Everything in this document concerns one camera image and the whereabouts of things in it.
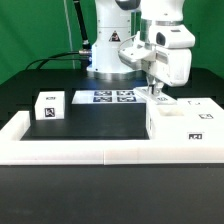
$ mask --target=white box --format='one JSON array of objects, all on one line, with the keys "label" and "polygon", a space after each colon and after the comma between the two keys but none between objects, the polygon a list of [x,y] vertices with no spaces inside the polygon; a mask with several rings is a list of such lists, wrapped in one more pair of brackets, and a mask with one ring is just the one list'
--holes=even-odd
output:
[{"label": "white box", "polygon": [[224,110],[209,98],[178,99],[177,105],[147,106],[150,139],[222,141]]},{"label": "white box", "polygon": [[64,91],[40,92],[35,104],[36,120],[64,119]]}]

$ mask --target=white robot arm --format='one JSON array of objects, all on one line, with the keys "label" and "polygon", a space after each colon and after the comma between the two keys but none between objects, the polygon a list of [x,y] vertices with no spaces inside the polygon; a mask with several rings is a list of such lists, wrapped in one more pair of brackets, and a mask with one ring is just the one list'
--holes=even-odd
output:
[{"label": "white robot arm", "polygon": [[119,49],[123,63],[148,74],[148,84],[185,85],[195,37],[181,24],[185,0],[141,0],[141,30],[132,47]]}]

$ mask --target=black and white cube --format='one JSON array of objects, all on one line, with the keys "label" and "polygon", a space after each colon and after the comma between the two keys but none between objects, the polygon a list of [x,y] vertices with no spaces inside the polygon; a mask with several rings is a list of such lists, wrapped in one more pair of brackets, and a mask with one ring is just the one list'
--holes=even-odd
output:
[{"label": "black and white cube", "polygon": [[64,119],[64,91],[40,92],[35,104],[36,120]]}]

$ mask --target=black cable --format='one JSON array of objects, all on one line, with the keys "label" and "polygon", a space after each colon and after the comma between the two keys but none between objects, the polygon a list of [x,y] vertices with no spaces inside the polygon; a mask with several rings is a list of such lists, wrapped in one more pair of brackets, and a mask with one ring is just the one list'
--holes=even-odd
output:
[{"label": "black cable", "polygon": [[41,69],[48,61],[50,61],[52,58],[60,58],[60,57],[64,57],[64,56],[69,56],[69,55],[76,55],[79,54],[78,51],[71,51],[71,52],[65,52],[65,53],[61,53],[61,54],[55,54],[49,58],[46,58],[44,60],[42,60],[42,63],[40,63],[36,69]]},{"label": "black cable", "polygon": [[25,70],[28,70],[30,68],[31,65],[37,63],[37,62],[40,62],[40,61],[88,61],[88,59],[84,59],[84,58],[44,58],[44,59],[38,59],[38,60],[35,60],[33,62],[31,62],[29,65],[26,66]]},{"label": "black cable", "polygon": [[81,31],[81,36],[82,36],[82,40],[83,40],[82,47],[83,47],[83,49],[89,50],[89,49],[91,49],[91,45],[89,43],[87,32],[86,32],[86,26],[85,26],[83,14],[82,14],[80,0],[73,0],[73,3],[75,6],[75,9],[76,9],[79,27],[80,27],[80,31]]}]

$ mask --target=white block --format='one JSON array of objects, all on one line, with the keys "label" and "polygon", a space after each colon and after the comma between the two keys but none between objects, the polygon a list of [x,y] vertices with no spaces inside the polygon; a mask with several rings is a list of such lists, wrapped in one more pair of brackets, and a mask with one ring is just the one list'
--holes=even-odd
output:
[{"label": "white block", "polygon": [[211,99],[178,99],[177,105],[147,107],[147,131],[157,140],[214,140],[224,133],[224,111]]},{"label": "white block", "polygon": [[0,140],[19,141],[29,127],[29,111],[19,111],[0,131]]},{"label": "white block", "polygon": [[64,91],[40,92],[35,104],[36,120],[64,119]]}]

